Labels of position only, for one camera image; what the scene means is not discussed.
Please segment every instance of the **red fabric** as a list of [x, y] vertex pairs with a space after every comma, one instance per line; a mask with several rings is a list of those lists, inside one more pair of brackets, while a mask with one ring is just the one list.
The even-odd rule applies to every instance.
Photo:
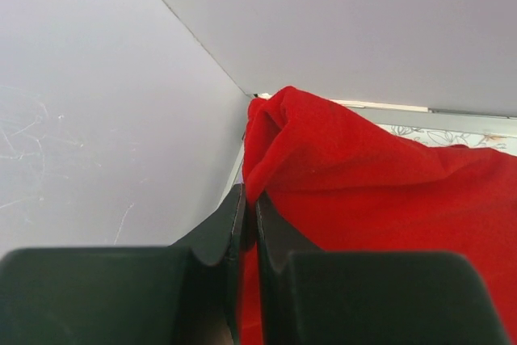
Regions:
[[[253, 204], [325, 250], [450, 250], [466, 255], [517, 339], [517, 158], [430, 148], [329, 100], [284, 88], [254, 99], [243, 176]], [[256, 251], [246, 257], [242, 343], [261, 344]]]

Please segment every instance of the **cloth fold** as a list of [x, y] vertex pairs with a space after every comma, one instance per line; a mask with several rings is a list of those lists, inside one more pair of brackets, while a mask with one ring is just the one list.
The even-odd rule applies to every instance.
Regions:
[[[254, 204], [325, 250], [466, 255], [517, 340], [517, 158], [395, 137], [353, 111], [288, 86], [252, 100], [243, 178]], [[256, 251], [246, 256], [242, 343], [261, 344]]]

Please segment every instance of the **gray panel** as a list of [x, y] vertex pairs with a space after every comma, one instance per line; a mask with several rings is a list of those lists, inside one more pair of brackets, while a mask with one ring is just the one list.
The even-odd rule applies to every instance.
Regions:
[[164, 244], [216, 207], [248, 98], [161, 0], [0, 9], [0, 255]]
[[517, 114], [515, 0], [166, 0], [246, 92]]

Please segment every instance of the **white wall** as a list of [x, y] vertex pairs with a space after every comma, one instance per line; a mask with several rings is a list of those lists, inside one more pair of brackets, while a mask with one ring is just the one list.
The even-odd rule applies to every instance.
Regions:
[[247, 92], [517, 115], [515, 0], [166, 0]]
[[167, 244], [214, 209], [248, 98], [161, 0], [0, 12], [0, 255]]

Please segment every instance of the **white surface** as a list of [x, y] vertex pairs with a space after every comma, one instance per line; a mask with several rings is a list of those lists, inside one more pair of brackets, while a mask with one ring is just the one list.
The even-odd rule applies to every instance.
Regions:
[[0, 255], [167, 244], [215, 208], [248, 98], [161, 0], [0, 10]]
[[515, 0], [166, 0], [249, 93], [517, 114]]

